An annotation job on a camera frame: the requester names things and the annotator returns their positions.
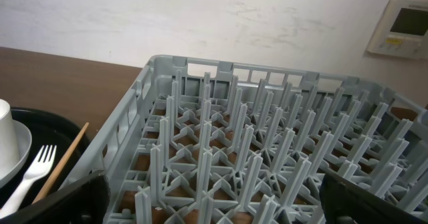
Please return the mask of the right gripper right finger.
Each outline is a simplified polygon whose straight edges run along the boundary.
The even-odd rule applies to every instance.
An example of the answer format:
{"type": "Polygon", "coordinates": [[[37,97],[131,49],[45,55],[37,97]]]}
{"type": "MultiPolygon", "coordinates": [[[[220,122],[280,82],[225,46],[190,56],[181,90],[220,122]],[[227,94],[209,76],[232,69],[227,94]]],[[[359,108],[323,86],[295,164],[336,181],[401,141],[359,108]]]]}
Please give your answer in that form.
{"type": "Polygon", "coordinates": [[[336,173],[324,175],[320,204],[327,224],[427,224],[336,173]]]}

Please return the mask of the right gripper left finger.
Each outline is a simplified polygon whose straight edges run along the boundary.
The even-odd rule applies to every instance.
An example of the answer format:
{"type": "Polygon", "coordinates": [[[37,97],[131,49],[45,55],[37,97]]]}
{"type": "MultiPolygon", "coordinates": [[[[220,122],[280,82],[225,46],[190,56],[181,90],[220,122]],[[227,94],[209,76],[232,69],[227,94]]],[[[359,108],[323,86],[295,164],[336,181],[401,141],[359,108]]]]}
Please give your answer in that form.
{"type": "Polygon", "coordinates": [[[102,223],[110,202],[108,178],[96,171],[1,219],[3,224],[102,223]]]}

